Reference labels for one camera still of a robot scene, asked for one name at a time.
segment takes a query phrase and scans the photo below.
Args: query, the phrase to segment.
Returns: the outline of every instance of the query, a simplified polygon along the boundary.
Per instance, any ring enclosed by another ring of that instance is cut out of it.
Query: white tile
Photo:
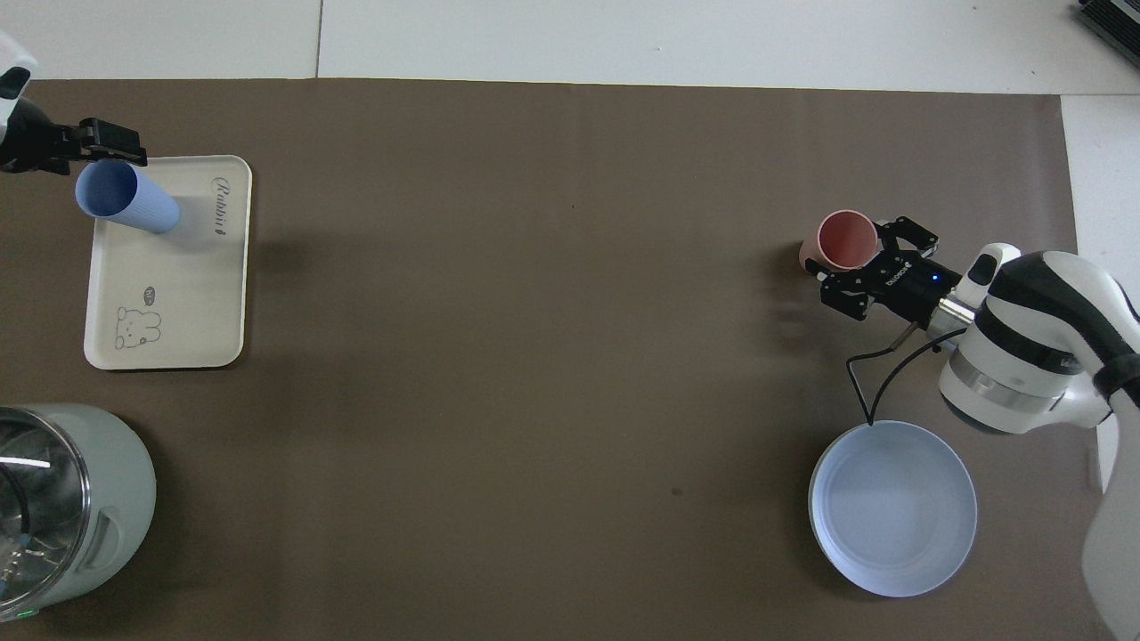
[[[311,78],[320,0],[16,0],[0,29],[43,79]]]
[[[1073,0],[325,0],[321,76],[1140,94]]]
[[[1140,96],[1064,96],[1077,251],[1140,303]],[[1115,421],[1097,428],[1101,487],[1116,460]]]

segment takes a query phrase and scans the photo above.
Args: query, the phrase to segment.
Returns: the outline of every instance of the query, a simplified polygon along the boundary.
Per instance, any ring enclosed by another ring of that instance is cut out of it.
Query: cable
[[[19,505],[19,533],[22,535],[31,534],[32,512],[27,509],[27,495],[24,494],[24,486],[19,485],[16,474],[11,473],[8,465],[0,464],[0,476],[8,481],[13,493],[16,495],[16,503]]]
[[[855,388],[855,396],[858,398],[860,407],[863,408],[863,417],[866,419],[866,424],[869,425],[874,424],[874,413],[879,408],[879,401],[882,400],[882,395],[887,391],[887,386],[890,384],[890,381],[895,380],[895,376],[897,376],[898,373],[903,371],[903,367],[906,367],[907,365],[911,364],[912,360],[914,360],[919,356],[922,356],[922,354],[926,350],[937,347],[943,341],[947,341],[954,336],[959,336],[966,333],[966,330],[967,327],[962,327],[961,330],[954,330],[953,332],[945,333],[912,351],[910,356],[907,356],[898,365],[896,365],[895,368],[891,370],[889,374],[887,374],[887,378],[883,379],[882,384],[879,386],[879,391],[876,392],[874,395],[874,401],[871,403],[870,409],[866,408],[866,397],[863,396],[863,389],[858,384],[858,379],[855,378],[855,370],[854,367],[852,367],[852,364],[855,363],[856,360],[868,360],[871,358],[878,358],[880,356],[886,356],[895,351],[902,343],[902,341],[910,335],[910,333],[904,332],[903,335],[899,336],[899,339],[895,340],[895,342],[891,343],[890,347],[886,349],[880,349],[879,351],[872,351],[870,354],[860,354],[857,356],[848,358],[845,365],[847,368],[847,376],[850,379],[852,386]]]

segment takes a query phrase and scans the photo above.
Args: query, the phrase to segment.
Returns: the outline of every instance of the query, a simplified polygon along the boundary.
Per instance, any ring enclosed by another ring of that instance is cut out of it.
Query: cartoon drawing
[[[138,309],[120,307],[119,326],[115,330],[115,349],[153,343],[162,338],[162,332],[158,330],[160,324],[162,324],[162,316],[154,311],[142,313]]]

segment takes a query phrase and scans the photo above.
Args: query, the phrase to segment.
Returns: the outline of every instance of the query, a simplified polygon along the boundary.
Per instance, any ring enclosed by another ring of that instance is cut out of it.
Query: brown tablecloth
[[[962,269],[1074,249],[1056,97],[367,80],[36,82],[58,122],[254,170],[247,341],[218,371],[84,362],[74,178],[0,176],[0,400],[122,416],[154,525],[5,625],[100,639],[1092,639],[1090,432],[983,435],[915,363],[880,417],[961,455],[975,547],[880,599],[807,484],[862,422],[846,356],[903,322],[797,269],[828,212]],[[862,370],[872,383],[889,364]]]

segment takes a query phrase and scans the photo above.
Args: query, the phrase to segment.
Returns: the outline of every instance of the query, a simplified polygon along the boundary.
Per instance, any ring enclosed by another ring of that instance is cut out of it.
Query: blue cup
[[[117,160],[84,168],[75,181],[75,202],[91,218],[155,234],[173,229],[181,216],[170,194],[133,164]]]

